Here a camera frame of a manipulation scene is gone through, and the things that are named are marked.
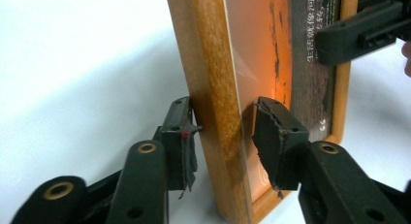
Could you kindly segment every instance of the metal ring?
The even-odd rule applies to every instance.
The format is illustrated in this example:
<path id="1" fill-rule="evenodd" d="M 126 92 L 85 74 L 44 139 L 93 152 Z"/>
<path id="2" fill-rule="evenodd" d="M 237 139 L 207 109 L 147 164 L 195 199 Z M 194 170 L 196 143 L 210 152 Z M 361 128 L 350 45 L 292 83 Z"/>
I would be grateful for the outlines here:
<path id="1" fill-rule="evenodd" d="M 53 191 L 55 188 L 58 187 L 63 187 L 64 189 L 62 191 Z M 49 187 L 45 194 L 43 195 L 43 197 L 46 200 L 57 200 L 60 199 L 62 197 L 65 197 L 67 194 L 69 194 L 73 188 L 75 187 L 75 185 L 72 182 L 69 181 L 63 181 L 63 182 L 58 182 L 58 183 L 54 183 L 51 187 Z"/>
<path id="2" fill-rule="evenodd" d="M 318 147 L 321 150 L 323 150 L 324 152 L 328 153 L 328 154 L 337 154 L 337 153 L 339 153 L 338 148 L 335 147 L 332 144 L 320 144 Z"/>
<path id="3" fill-rule="evenodd" d="M 151 153 L 156 149 L 155 144 L 142 144 L 137 148 L 139 153 Z"/>

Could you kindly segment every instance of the white background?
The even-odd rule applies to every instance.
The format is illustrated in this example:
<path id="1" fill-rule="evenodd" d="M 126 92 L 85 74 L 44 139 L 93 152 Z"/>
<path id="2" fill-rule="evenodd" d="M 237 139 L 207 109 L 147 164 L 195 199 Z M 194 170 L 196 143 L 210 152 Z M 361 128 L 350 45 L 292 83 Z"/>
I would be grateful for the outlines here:
<path id="1" fill-rule="evenodd" d="M 342 145 L 369 176 L 411 178 L 411 79 L 401 43 L 353 63 Z M 188 95 L 167 0 L 0 0 L 0 223 L 40 184 L 87 184 L 122 167 L 170 103 Z M 224 223 L 197 145 L 192 193 L 171 223 Z M 297 193 L 264 223 L 303 223 Z"/>

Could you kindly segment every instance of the wooden board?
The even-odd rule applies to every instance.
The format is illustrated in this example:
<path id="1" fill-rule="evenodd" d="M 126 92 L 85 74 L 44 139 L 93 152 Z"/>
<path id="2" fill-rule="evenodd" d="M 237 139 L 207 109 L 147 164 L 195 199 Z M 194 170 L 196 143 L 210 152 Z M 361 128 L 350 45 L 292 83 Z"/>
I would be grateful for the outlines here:
<path id="1" fill-rule="evenodd" d="M 354 13 L 356 2 L 342 0 L 341 16 Z M 200 136 L 218 209 L 231 223 L 256 223 L 280 200 L 264 181 L 251 142 L 251 104 L 260 95 L 292 103 L 292 0 L 169 0 L 169 6 L 196 118 L 204 127 Z M 346 68 L 335 70 L 337 105 L 329 108 L 327 136 L 336 141 L 348 75 Z"/>

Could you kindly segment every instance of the wooden frame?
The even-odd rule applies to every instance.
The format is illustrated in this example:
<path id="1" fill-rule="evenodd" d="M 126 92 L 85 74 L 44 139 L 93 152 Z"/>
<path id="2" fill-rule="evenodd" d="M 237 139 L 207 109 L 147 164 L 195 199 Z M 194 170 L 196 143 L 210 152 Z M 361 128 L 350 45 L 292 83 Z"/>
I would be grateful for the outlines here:
<path id="1" fill-rule="evenodd" d="M 168 1 L 218 210 L 230 223 L 257 223 L 280 200 L 271 189 L 251 199 L 225 0 Z M 356 9 L 357 0 L 342 0 L 341 17 Z M 349 68 L 336 70 L 332 142 L 342 137 Z"/>

